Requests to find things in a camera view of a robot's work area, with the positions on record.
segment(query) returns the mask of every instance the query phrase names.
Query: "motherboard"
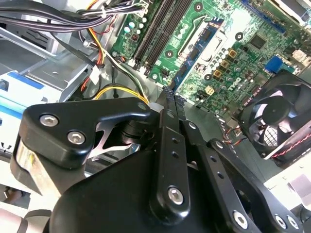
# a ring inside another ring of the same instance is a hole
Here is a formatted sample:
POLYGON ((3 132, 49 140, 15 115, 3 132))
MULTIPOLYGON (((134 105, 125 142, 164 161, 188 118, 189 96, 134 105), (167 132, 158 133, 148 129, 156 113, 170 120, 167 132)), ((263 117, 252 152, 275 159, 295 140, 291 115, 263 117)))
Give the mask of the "motherboard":
POLYGON ((281 69, 311 63, 310 9, 289 15, 278 1, 141 0, 111 52, 229 122, 281 69))

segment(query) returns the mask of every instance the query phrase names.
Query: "screw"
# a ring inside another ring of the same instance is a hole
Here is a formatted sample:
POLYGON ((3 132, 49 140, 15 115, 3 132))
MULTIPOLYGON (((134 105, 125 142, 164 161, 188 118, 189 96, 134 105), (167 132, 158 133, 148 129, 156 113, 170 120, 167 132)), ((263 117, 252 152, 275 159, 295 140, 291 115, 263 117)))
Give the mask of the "screw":
POLYGON ((193 124, 192 122, 189 122, 189 126, 190 126, 191 128, 193 128, 194 130, 196 129, 195 124, 193 124))
POLYGON ((40 117, 40 122, 44 126, 54 127, 58 124, 58 119, 52 115, 43 115, 40 117))
POLYGON ((138 103, 138 107, 139 107, 140 109, 142 109, 142 110, 146 110, 146 109, 147 109, 147 107, 146 107, 145 104, 143 104, 143 103, 138 103))
POLYGON ((70 132, 67 135, 67 138, 68 138, 69 142, 76 144, 76 145, 80 145, 86 141, 86 138, 84 137, 84 135, 80 132, 77 132, 77 131, 70 132))
POLYGON ((216 145, 217 145, 220 149, 224 148, 223 145, 222 145, 220 142, 218 142, 218 141, 216 142, 216 145))
POLYGON ((287 215, 287 219, 289 220, 290 224, 295 228, 295 229, 299 229, 298 224, 296 223, 296 221, 289 215, 287 215))
POLYGON ((174 118, 174 114, 171 111, 167 111, 167 115, 171 118, 174 118))
POLYGON ((247 223, 247 220, 246 218, 244 217, 243 214, 241 214, 240 212, 238 211, 234 211, 233 212, 233 217, 234 217, 234 220, 236 221, 236 223, 242 227, 243 229, 247 229, 248 228, 248 223, 247 223))
POLYGON ((281 228, 283 229, 287 228, 286 223, 279 215, 276 215, 276 222, 281 226, 281 228))
POLYGON ((169 198, 174 202, 176 205, 181 205, 184 202, 184 196, 177 188, 170 188, 169 189, 169 198))

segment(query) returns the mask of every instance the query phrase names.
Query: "white cable clip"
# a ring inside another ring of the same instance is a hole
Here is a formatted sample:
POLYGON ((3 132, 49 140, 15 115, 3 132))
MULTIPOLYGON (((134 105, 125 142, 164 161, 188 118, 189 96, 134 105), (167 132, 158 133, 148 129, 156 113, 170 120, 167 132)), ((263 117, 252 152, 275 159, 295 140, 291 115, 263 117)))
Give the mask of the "white cable clip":
POLYGON ((103 13, 102 13, 102 18, 107 18, 107 14, 106 14, 104 5, 102 5, 101 10, 102 10, 102 12, 103 12, 103 13))

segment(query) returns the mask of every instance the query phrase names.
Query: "ram slot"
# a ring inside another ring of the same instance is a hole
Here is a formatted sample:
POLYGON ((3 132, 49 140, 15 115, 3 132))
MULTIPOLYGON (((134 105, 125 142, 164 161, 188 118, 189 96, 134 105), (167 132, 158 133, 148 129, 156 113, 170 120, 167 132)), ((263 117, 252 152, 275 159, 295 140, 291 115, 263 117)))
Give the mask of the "ram slot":
POLYGON ((175 1, 174 0, 164 0, 161 5, 159 6, 158 10, 156 11, 156 14, 153 18, 153 22, 148 28, 148 31, 144 35, 143 40, 141 41, 140 45, 137 47, 133 58, 135 59, 136 65, 138 65, 144 56, 146 50, 150 46, 155 34, 159 30, 159 26, 161 25, 163 19, 167 15, 169 9, 173 5, 175 1))
POLYGON ((171 38, 174 30, 176 29, 177 25, 180 23, 181 18, 184 16, 185 12, 188 10, 192 0, 180 0, 178 5, 175 7, 172 16, 166 23, 159 39, 154 44, 152 52, 149 54, 145 65, 148 67, 148 70, 156 63, 156 60, 161 55, 164 47, 166 46, 167 42, 171 38))

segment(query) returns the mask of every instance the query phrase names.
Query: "black fan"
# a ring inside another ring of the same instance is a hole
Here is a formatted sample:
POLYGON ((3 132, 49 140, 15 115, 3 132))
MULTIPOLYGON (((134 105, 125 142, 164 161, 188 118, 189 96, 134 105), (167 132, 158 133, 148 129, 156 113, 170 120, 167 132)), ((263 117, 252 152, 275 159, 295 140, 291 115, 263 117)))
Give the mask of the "black fan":
POLYGON ((303 136, 295 134, 311 121, 311 87, 281 70, 245 107, 239 120, 242 131, 262 157, 275 153, 284 142, 289 145, 303 136))

